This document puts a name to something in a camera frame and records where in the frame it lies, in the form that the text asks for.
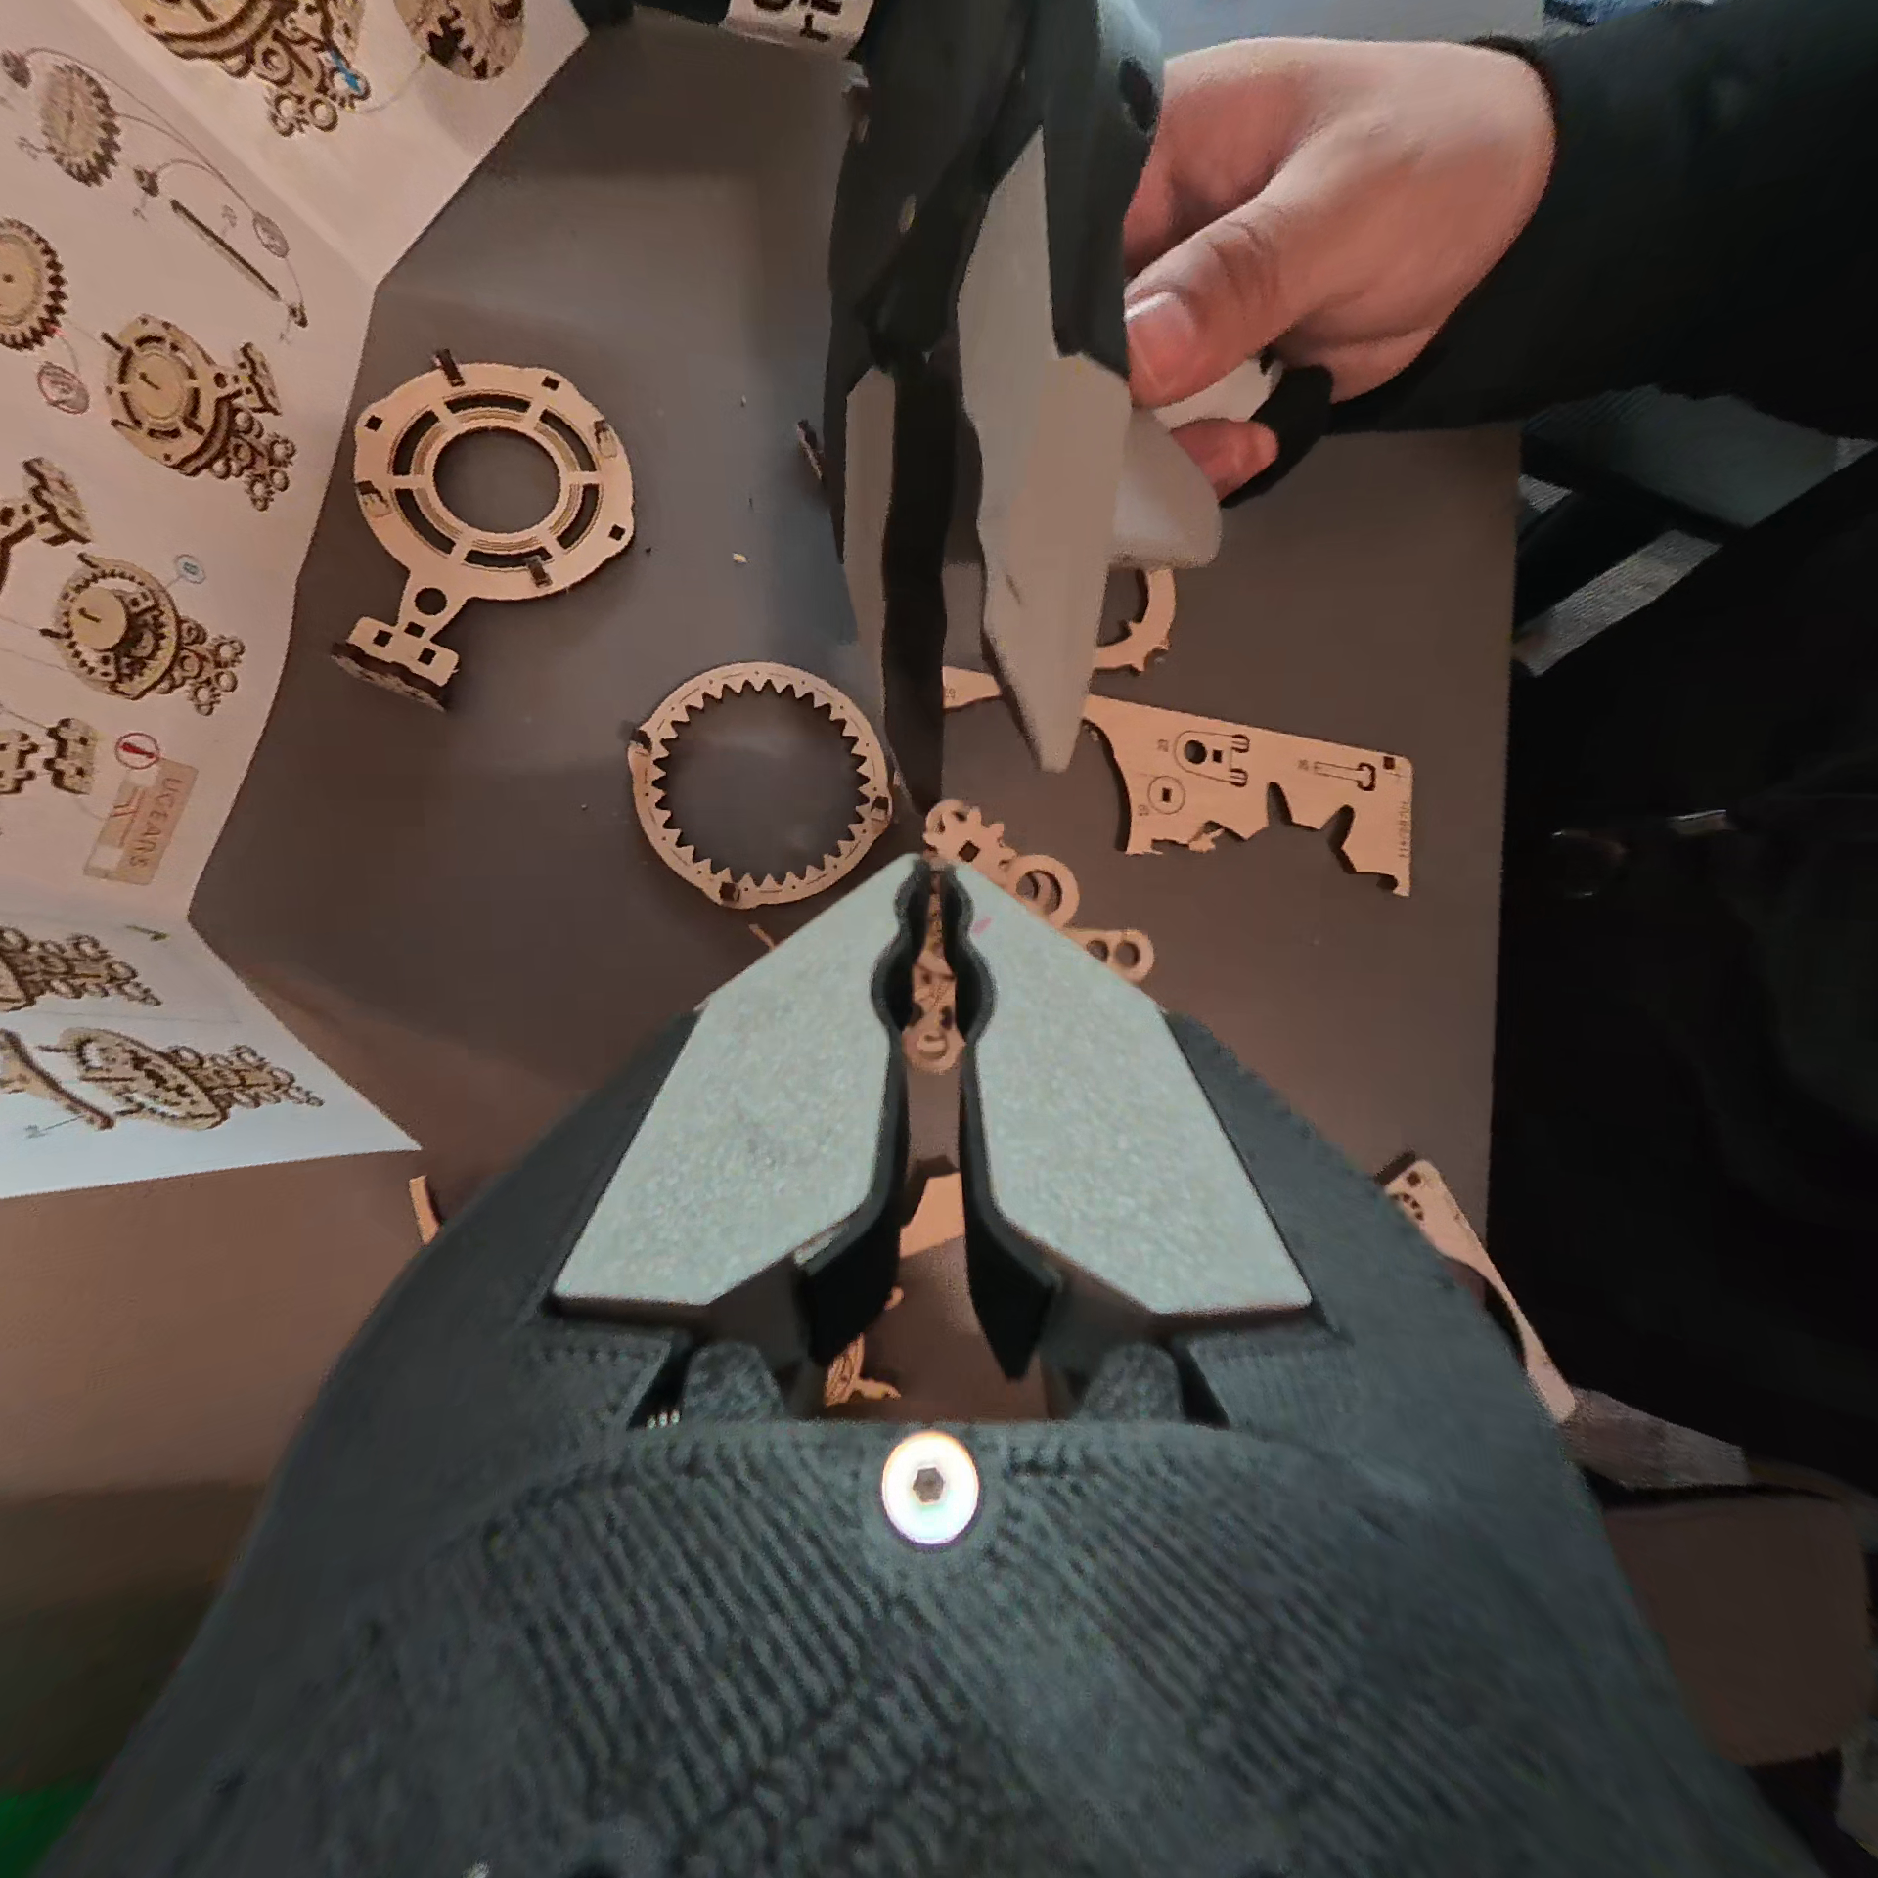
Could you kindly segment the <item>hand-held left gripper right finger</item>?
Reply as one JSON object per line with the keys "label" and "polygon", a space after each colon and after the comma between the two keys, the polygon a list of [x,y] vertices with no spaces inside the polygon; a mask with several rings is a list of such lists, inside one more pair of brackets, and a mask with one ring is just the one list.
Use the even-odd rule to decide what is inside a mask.
{"label": "hand-held left gripper right finger", "polygon": [[1008,1378],[1283,1323],[1310,1293],[1168,1012],[971,867],[947,872],[971,1300]]}

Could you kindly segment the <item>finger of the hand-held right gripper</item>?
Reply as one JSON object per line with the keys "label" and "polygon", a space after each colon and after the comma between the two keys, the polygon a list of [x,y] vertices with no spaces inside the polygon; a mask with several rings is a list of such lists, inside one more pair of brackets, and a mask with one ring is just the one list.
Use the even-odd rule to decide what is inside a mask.
{"label": "finger of the hand-held right gripper", "polygon": [[1036,762],[1074,761],[1112,563],[1132,395],[1054,329],[1045,137],[992,188],[958,293],[977,440],[982,638]]}
{"label": "finger of the hand-held right gripper", "polygon": [[869,366],[843,410],[842,566],[877,673],[883,745],[915,806],[943,785],[954,389],[930,360]]}

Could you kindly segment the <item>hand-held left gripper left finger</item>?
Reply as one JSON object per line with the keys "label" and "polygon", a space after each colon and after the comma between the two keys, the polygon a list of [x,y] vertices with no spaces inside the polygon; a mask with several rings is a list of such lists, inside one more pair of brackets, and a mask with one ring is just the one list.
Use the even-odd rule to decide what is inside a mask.
{"label": "hand-held left gripper left finger", "polygon": [[883,1309],[907,1173],[911,968],[932,870],[902,858],[697,1006],[571,1243],[578,1316],[828,1365]]}

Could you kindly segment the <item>wooden part with round loops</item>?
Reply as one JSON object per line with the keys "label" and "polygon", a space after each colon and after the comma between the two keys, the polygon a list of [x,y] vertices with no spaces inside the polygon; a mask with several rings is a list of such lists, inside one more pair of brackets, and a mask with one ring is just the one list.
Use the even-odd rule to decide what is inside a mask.
{"label": "wooden part with round loops", "polygon": [[[1020,851],[1004,839],[1001,822],[986,818],[976,804],[934,804],[923,822],[923,849],[928,860],[958,860],[979,870],[1118,977],[1142,983],[1157,966],[1153,941],[1142,930],[1080,926],[1080,886],[1068,863],[1042,851]],[[912,1012],[904,1023],[902,1043],[907,1066],[921,1072],[950,1070],[963,1048],[940,901],[930,904],[923,949],[912,966]]]}

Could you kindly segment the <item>person's right forearm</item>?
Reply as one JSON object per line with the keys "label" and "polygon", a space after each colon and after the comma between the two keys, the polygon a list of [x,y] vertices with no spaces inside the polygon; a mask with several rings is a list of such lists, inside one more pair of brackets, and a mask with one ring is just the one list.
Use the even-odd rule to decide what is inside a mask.
{"label": "person's right forearm", "polygon": [[1548,92],[1555,168],[1424,410],[1654,384],[1873,437],[1877,4],[1652,6],[1504,48]]}

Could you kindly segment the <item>person's right hand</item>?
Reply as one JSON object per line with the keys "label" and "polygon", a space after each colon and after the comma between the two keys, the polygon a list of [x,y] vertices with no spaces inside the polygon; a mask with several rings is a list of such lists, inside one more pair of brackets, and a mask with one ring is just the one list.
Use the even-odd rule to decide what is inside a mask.
{"label": "person's right hand", "polygon": [[1123,227],[1134,405],[1276,356],[1352,402],[1399,378],[1533,221],[1538,62],[1443,41],[1244,37],[1166,66]]}

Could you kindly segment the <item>small wooden gear part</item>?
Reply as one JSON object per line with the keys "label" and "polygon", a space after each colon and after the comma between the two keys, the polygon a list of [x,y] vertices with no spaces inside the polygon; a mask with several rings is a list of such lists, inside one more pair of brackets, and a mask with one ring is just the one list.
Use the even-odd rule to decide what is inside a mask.
{"label": "small wooden gear part", "polygon": [[1172,570],[1129,570],[1134,606],[1095,647],[1099,673],[1146,673],[1161,658],[1176,622],[1179,595]]}

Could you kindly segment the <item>wooden part under gripper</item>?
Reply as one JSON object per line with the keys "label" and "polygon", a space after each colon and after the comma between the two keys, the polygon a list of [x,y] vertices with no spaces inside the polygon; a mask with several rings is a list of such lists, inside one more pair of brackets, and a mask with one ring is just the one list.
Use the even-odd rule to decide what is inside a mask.
{"label": "wooden part under gripper", "polygon": [[963,1249],[963,1180],[950,1165],[919,1169],[899,1227],[899,1270],[878,1314],[824,1370],[818,1413],[886,1413],[932,1382],[958,1338],[950,1283]]}

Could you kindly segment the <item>narrow wooden sheet strip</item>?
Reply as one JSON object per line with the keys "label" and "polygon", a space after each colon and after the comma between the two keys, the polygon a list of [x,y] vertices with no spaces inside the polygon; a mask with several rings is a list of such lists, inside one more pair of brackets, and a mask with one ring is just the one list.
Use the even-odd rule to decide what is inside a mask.
{"label": "narrow wooden sheet strip", "polygon": [[1386,1166],[1377,1180],[1452,1271],[1469,1286],[1493,1323],[1508,1333],[1526,1378],[1551,1419],[1568,1425],[1579,1411],[1579,1399],[1514,1300],[1510,1286],[1487,1254],[1485,1240],[1475,1235],[1469,1213],[1443,1180],[1443,1173],[1427,1157],[1408,1155]]}

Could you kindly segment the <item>long wooden sheet fragment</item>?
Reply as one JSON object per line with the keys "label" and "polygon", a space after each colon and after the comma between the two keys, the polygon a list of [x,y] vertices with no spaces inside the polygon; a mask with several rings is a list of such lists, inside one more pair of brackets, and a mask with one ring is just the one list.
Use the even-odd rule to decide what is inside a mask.
{"label": "long wooden sheet fragment", "polygon": [[1406,755],[1090,692],[1082,721],[1118,785],[1118,851],[1255,839],[1275,818],[1327,834],[1342,866],[1414,891],[1416,769]]}

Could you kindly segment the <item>black chair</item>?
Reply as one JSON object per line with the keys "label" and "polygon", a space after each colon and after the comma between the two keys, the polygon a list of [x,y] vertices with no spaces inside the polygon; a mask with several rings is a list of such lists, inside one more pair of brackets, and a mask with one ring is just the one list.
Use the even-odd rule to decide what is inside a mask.
{"label": "black chair", "polygon": [[1867,1496],[1873,478],[1517,682],[1487,1210],[1574,1382]]}

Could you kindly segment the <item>printed instruction sheet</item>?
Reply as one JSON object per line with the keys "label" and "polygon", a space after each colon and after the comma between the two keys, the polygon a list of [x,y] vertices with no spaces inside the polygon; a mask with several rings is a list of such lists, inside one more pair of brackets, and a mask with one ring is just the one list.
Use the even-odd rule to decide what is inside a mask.
{"label": "printed instruction sheet", "polygon": [[5,1199],[414,1143],[193,927],[376,289],[572,4],[2,4]]}

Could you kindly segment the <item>green object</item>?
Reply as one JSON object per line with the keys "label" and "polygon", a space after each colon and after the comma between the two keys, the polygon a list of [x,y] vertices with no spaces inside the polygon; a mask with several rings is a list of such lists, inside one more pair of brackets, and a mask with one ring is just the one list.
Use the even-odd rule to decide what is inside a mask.
{"label": "green object", "polygon": [[24,1791],[2,1791],[2,1876],[33,1876],[94,1791],[91,1778],[63,1778]]}

